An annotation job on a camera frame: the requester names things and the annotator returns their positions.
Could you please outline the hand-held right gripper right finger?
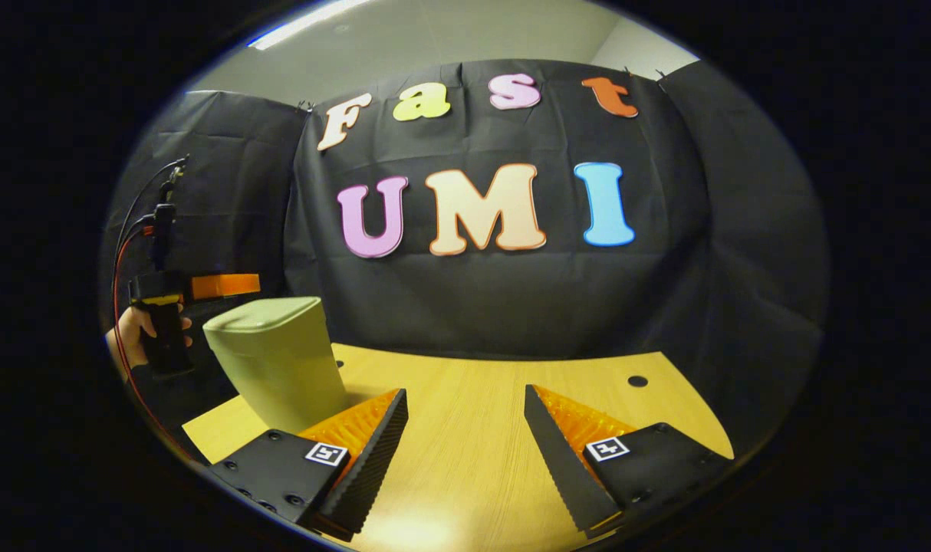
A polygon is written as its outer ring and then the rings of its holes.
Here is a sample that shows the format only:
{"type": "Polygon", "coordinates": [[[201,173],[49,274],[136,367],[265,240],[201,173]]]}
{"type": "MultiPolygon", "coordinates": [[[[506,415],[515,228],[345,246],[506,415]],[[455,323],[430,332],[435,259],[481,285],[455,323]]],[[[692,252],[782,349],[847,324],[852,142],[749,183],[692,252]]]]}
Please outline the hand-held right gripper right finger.
{"type": "Polygon", "coordinates": [[[543,386],[525,386],[524,416],[568,514],[586,537],[651,523],[732,464],[672,424],[635,429],[543,386]]]}

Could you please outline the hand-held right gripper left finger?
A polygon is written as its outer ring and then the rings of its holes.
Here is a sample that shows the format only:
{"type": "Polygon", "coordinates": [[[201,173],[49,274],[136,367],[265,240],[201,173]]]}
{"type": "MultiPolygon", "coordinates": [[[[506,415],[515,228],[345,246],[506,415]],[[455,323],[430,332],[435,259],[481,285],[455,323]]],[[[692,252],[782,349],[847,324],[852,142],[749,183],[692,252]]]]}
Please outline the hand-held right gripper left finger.
{"type": "Polygon", "coordinates": [[[301,435],[266,429],[211,475],[289,523],[349,541],[363,530],[409,419],[405,389],[361,402],[301,435]]]}

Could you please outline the pale green desktop garbage bin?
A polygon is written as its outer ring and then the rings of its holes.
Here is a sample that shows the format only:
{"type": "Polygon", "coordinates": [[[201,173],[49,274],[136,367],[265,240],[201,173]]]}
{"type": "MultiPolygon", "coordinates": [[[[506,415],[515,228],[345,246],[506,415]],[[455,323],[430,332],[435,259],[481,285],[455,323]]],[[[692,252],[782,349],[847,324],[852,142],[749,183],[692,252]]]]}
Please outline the pale green desktop garbage bin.
{"type": "Polygon", "coordinates": [[[259,298],[202,328],[235,391],[270,429],[302,433],[349,408],[320,298],[259,298]]]}

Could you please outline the wooden desktop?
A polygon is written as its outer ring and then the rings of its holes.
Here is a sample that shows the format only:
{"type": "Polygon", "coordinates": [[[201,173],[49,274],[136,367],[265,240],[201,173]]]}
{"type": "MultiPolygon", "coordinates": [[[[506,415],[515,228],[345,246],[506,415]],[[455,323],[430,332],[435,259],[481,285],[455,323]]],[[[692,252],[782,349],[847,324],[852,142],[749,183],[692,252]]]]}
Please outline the wooden desktop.
{"type": "Polygon", "coordinates": [[[409,420],[363,530],[338,552],[570,552],[613,543],[578,531],[524,417],[535,384],[635,429],[666,422],[735,457],[718,417],[659,352],[584,360],[464,360],[334,343],[352,404],[407,394],[409,420]],[[643,375],[647,386],[627,384],[643,375]]]}

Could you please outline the black backdrop cloth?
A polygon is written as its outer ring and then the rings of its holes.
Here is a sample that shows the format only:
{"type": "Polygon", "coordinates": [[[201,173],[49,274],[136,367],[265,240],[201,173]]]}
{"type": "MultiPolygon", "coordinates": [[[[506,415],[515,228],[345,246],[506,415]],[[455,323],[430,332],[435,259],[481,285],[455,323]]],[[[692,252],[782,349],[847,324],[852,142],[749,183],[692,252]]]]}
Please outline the black backdrop cloth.
{"type": "Polygon", "coordinates": [[[140,137],[102,227],[189,157],[167,265],[318,296],[332,341],[461,359],[660,352],[735,454],[757,452],[824,335],[820,200],[755,102],[702,62],[662,83],[564,61],[452,63],[311,114],[183,94],[140,137]]]}

